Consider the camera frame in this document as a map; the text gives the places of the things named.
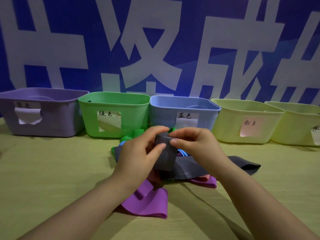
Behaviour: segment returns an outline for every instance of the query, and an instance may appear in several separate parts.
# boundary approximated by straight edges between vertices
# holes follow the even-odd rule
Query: plastic bin
[[[92,92],[78,100],[91,137],[121,138],[134,130],[147,129],[148,95]]]
[[[320,133],[318,130],[320,129],[320,107],[296,103],[265,103],[285,111],[271,140],[286,145],[320,146],[318,145],[320,144],[319,137],[316,141],[312,136],[313,132]]]
[[[284,114],[282,109],[249,100],[211,99],[222,110],[212,133],[224,142],[264,144]]]
[[[71,137],[84,129],[78,98],[88,91],[21,88],[0,93],[0,111],[14,135]]]
[[[221,108],[205,98],[152,96],[150,122],[176,129],[198,127],[212,129]]]

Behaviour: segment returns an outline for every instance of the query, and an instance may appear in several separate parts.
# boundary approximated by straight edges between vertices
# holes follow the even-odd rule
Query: yellow bin
[[[282,109],[249,100],[211,99],[221,107],[212,133],[228,143],[264,144],[276,128]]]
[[[285,111],[271,140],[298,146],[320,146],[320,107],[309,104],[265,102]]]

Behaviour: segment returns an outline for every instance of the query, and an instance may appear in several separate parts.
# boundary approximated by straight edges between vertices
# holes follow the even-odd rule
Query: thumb
[[[170,145],[172,145],[178,149],[182,149],[185,152],[189,153],[191,146],[192,146],[192,142],[182,140],[182,139],[172,139],[172,140],[170,140]]]
[[[161,143],[156,145],[150,152],[149,154],[146,156],[149,160],[151,160],[153,163],[155,163],[157,161],[157,159],[159,158],[160,154],[162,153],[163,149],[166,148],[166,144],[165,143]]]

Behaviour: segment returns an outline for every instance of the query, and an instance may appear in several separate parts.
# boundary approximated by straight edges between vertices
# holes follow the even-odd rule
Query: forearm
[[[90,239],[132,191],[110,177],[19,239]]]
[[[319,239],[266,189],[227,157],[217,177],[255,239]]]

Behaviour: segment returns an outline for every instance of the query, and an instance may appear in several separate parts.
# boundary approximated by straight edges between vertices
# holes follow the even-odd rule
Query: yellow table surface
[[[0,239],[15,239],[108,177],[118,140],[13,136],[0,119]],[[262,167],[254,175],[320,235],[320,148],[221,144]],[[168,218],[113,213],[93,239],[252,239],[223,187],[166,185]]]

